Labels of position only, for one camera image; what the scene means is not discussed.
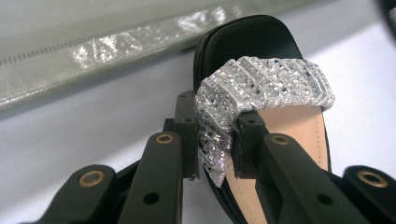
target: crystal embellishment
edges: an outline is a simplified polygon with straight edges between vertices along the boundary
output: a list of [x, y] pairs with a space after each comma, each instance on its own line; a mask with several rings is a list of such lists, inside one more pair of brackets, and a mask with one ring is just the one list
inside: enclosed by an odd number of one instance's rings
[[232, 123], [241, 113], [285, 105], [328, 109], [334, 95], [315, 63], [242, 57], [205, 78], [195, 100], [200, 126], [198, 156], [220, 187], [231, 158]]

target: beige insole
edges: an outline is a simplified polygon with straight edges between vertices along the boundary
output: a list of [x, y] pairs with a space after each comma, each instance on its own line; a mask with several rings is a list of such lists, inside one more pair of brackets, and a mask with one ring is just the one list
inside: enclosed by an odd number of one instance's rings
[[[319, 106], [285, 106], [266, 109], [259, 114], [270, 133], [293, 137], [320, 168], [328, 169], [324, 122]], [[236, 178], [232, 165], [226, 176], [247, 223], [267, 223], [255, 190], [256, 180]]]

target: sparkly strap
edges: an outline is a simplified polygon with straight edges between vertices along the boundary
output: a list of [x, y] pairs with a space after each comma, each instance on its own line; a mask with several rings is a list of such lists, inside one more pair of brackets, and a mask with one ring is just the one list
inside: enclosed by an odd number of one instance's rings
[[332, 107], [334, 95], [315, 63], [299, 59], [230, 60], [202, 81], [198, 109], [198, 156], [220, 187], [233, 146], [232, 123], [243, 112], [285, 105]]

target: metal grommet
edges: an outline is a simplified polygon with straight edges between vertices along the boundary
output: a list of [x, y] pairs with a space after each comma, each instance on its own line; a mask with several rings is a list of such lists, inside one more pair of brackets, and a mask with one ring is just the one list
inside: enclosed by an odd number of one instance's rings
[[170, 134], [161, 134], [155, 140], [160, 144], [168, 144], [173, 141], [173, 136]]
[[358, 177], [364, 183], [371, 185], [376, 188], [386, 188], [388, 185], [388, 181], [384, 179], [384, 177], [373, 173], [371, 171], [359, 171]]
[[79, 178], [78, 183], [84, 188], [89, 188], [99, 184], [104, 179], [105, 173], [102, 171], [89, 171]]
[[274, 135], [271, 139], [273, 140], [273, 142], [280, 145], [287, 145], [289, 143], [289, 139], [281, 135]]

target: white table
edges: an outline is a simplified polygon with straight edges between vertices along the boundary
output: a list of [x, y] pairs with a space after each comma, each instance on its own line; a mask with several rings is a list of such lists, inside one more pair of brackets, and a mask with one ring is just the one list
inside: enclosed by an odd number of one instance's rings
[[[324, 114], [337, 175], [364, 164], [396, 177], [396, 39], [371, 1], [329, 1], [279, 16], [336, 95]], [[192, 90], [193, 49], [0, 115], [0, 223], [39, 219], [76, 170], [116, 171]], [[231, 223], [205, 178], [184, 183], [183, 223]]]

